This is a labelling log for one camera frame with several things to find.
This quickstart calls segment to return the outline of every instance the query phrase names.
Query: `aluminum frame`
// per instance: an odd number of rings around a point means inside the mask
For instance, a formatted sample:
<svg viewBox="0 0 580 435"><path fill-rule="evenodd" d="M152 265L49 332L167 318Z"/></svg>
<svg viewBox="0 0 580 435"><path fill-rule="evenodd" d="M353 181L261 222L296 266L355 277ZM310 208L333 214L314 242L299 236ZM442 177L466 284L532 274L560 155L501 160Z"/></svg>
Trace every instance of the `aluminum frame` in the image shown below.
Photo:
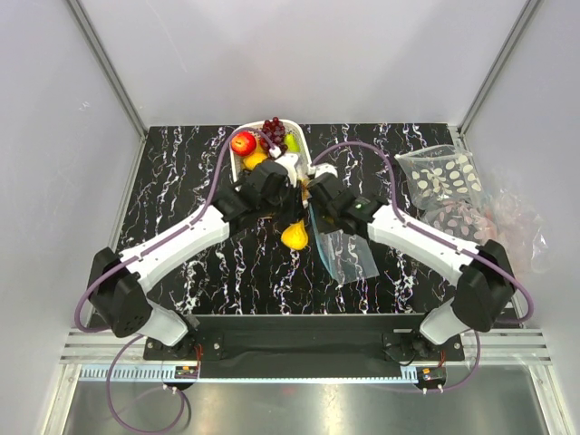
<svg viewBox="0 0 580 435"><path fill-rule="evenodd" d="M109 59L109 55L103 48L101 39L95 32L91 19L82 6L82 2L80 0L64 0L64 2L68 5L72 17L78 24L79 29L81 30L86 43L89 45L90 50L94 54L97 63L101 66L102 72L119 99L119 103L127 114L131 125L135 131L137 131L137 134L139 134L141 138L144 138L147 135L147 128L137 112L135 105L131 101L129 94L125 90L119 75L115 71L112 62Z"/></svg>
<svg viewBox="0 0 580 435"><path fill-rule="evenodd" d="M546 425L551 435L573 435L570 414L566 408L562 392L556 380L554 367L546 348L546 341L539 329L494 329L489 333L481 333L481 366L526 366L530 372L536 390L536 396L541 406ZM43 427L43 435L62 435L64 424L73 401L74 391L81 379L82 367L91 364L110 364L113 357L128 342L131 337L119 339L111 332L82 333L72 329L67 337L66 345L61 356L61 375L57 391L54 395L53 406ZM464 333L461 336L466 362L473 361L476 353L475 337L473 333ZM119 360L117 368L132 370L136 366L147 369L157 367L159 362L144 361L142 359L145 341L135 343ZM466 362L448 362L449 366L461 366ZM170 365L196 366L191 360L171 362ZM426 366L422 362L413 364ZM325 379L303 379L306 383L328 383ZM341 379L332 379L333 383ZM232 380L205 380L204 382L247 382L243 379ZM280 380L264 379L253 382L271 383ZM343 383L354 381L345 378ZM367 380L356 380L356 383Z"/></svg>

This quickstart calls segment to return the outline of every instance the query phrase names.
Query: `white plastic basket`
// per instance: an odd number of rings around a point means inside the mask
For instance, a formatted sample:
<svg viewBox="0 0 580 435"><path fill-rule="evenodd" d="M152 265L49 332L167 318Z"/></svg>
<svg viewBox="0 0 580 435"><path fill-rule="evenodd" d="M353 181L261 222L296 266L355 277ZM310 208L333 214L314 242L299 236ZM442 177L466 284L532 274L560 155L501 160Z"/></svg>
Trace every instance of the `white plastic basket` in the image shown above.
<svg viewBox="0 0 580 435"><path fill-rule="evenodd" d="M300 148L300 156L301 156L300 165L302 166L301 168L298 169L298 171L301 172L302 174L306 174L308 172L308 168L312 166L312 161L310 160L310 151L308 150L308 146L306 145L305 134L300 128L300 126L295 122L289 120L280 120L280 121L284 124L286 134L292 133L296 139L298 148ZM257 121L250 122L249 124L244 124L240 128L250 127L252 129L260 130L263 125L264 125L263 121ZM252 134L256 137L256 140L258 141L257 146L259 147L260 136L254 132L252 132ZM232 151L231 148L229 149L229 158L232 162L232 179L234 180L234 182L236 182L237 179L239 178L239 173L242 171L243 168L242 158L239 157L234 151Z"/></svg>

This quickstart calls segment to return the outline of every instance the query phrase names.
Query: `gray wall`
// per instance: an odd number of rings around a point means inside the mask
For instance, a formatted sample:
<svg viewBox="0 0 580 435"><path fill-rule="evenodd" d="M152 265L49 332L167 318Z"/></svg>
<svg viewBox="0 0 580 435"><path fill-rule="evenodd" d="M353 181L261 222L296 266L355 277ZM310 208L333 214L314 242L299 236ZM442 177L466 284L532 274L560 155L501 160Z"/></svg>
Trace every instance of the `gray wall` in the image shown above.
<svg viewBox="0 0 580 435"><path fill-rule="evenodd" d="M64 1L0 3L0 433L27 435L138 137Z"/></svg>
<svg viewBox="0 0 580 435"><path fill-rule="evenodd" d="M467 140L478 167L505 168L552 229L551 270L526 282L580 428L580 3L550 0L509 60Z"/></svg>
<svg viewBox="0 0 580 435"><path fill-rule="evenodd" d="M525 2L82 0L149 125L456 124Z"/></svg>

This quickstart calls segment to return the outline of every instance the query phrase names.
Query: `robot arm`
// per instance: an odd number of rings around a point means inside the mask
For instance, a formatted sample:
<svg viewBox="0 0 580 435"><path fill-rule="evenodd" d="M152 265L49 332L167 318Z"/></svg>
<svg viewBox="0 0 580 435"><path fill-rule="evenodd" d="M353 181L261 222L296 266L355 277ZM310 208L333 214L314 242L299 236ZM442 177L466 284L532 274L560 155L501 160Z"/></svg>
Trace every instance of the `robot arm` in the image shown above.
<svg viewBox="0 0 580 435"><path fill-rule="evenodd" d="M498 273L461 253L463 249L477 252L513 275L505 249L493 240L478 246L442 233L399 210L403 224L385 201L356 196L333 173L316 177L308 190L314 209L331 219L335 229L399 249L457 287L456 295L428 313L420 325L420 336L430 344L443 344L468 329L489 331L515 293L514 287ZM427 234L457 248L449 249Z"/></svg>
<svg viewBox="0 0 580 435"><path fill-rule="evenodd" d="M188 354L184 337L191 325L179 314L150 301L147 294L175 267L198 252L252 227L258 218L276 215L292 220L302 207L301 190L289 177L291 164L267 160L237 186L221 189L203 217L192 224L201 208L177 225L118 255L109 248L97 253L91 282L124 258L138 260L105 280L89 300L118 337L143 334Z"/></svg>

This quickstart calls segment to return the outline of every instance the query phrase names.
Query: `table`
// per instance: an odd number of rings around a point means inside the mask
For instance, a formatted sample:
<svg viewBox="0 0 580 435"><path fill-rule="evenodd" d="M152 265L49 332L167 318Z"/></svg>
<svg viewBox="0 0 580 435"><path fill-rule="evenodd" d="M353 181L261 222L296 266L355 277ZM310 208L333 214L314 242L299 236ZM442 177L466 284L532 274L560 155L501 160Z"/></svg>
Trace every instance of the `table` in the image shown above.
<svg viewBox="0 0 580 435"><path fill-rule="evenodd" d="M205 200L218 151L235 126L152 127L143 152L118 249L135 246L197 209ZM361 140L394 156L452 143L446 124L302 125L313 156L344 140ZM339 178L363 194L387 197L390 182L368 150L337 151ZM395 165L400 207L412 216L406 178ZM229 161L220 186L231 182ZM314 243L291 251L283 228L269 220L194 256L150 292L152 300L184 314L367 314L425 312L453 295L435 272L387 246L371 244L380 275L338 285Z"/></svg>

